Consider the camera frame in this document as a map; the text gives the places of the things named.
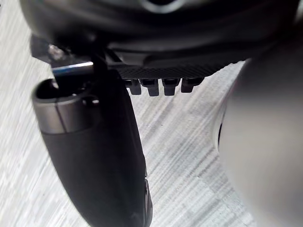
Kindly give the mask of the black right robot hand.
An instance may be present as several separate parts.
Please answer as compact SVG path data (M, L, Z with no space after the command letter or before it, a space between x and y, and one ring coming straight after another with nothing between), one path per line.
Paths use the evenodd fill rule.
M214 113L225 171L263 227L303 224L303 17L297 0L22 0L31 100L53 166L92 227L148 227L130 95L190 93L244 62Z

